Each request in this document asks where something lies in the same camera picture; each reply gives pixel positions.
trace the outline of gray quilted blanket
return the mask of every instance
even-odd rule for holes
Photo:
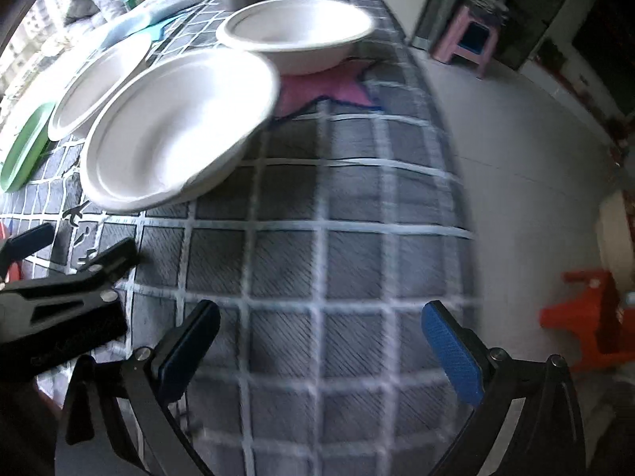
[[[363,82],[381,111],[319,102],[258,134],[209,194],[126,216],[86,200],[71,139],[0,207],[13,232],[55,225],[52,247],[23,263],[29,277],[135,238],[145,261],[119,284],[130,330],[99,360],[154,346],[202,298],[218,303],[220,334],[173,407],[218,476],[423,476],[466,419],[419,327],[434,298],[475,325],[450,139],[382,1],[343,1],[377,19],[355,55],[382,61]],[[215,47],[226,16],[208,0],[151,60]],[[40,386],[61,400],[71,368]]]

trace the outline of bowl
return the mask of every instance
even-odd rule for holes
[[[204,194],[242,160],[279,84],[268,60],[239,50],[204,49],[153,66],[95,120],[81,154],[84,192],[110,213]]]
[[[53,110],[49,139],[59,141],[69,134],[85,138],[110,98],[145,69],[145,56],[151,45],[150,34],[134,34],[82,69]]]
[[[369,13],[338,0],[267,0],[234,12],[216,37],[261,53],[281,75],[306,75],[339,64],[374,29]]]

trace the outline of light blue towel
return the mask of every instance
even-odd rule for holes
[[[190,11],[188,10],[186,10],[185,12],[179,12],[177,15],[173,15],[172,17],[164,19],[163,21],[155,23],[154,25],[150,25],[150,27],[144,28],[144,30],[140,30],[139,32],[135,32],[135,33],[137,34],[148,33],[150,34],[150,38],[152,39],[152,41],[160,41],[161,39],[163,39],[163,30],[165,29],[165,27],[167,27],[167,25],[169,25],[175,19],[178,19],[182,15],[189,14],[189,12]]]
[[[122,39],[174,15],[179,10],[200,4],[203,0],[145,0],[130,12],[113,19],[90,34],[96,50],[106,50]]]

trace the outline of blue gripper pad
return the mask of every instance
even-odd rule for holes
[[[458,398],[475,408],[481,402],[485,389],[483,373],[467,346],[457,333],[463,328],[443,308],[441,303],[428,303],[421,311],[421,330],[432,347],[441,367],[448,376]]]

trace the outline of red plastic stool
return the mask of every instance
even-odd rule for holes
[[[609,271],[564,272],[565,282],[585,282],[575,299],[544,308],[541,326],[571,331],[582,359],[571,370],[595,370],[635,360],[635,310],[618,308],[620,295]]]
[[[489,35],[483,45],[481,52],[469,50],[460,45],[463,36],[466,34],[468,27],[476,23],[479,27],[489,31]],[[478,64],[476,76],[482,79],[485,75],[485,68],[490,62],[496,43],[498,42],[498,27],[492,27],[487,23],[470,14],[468,6],[461,6],[452,19],[452,23],[448,27],[448,31],[440,40],[439,45],[434,49],[433,59],[444,64],[448,64],[453,55],[461,56],[468,61]]]

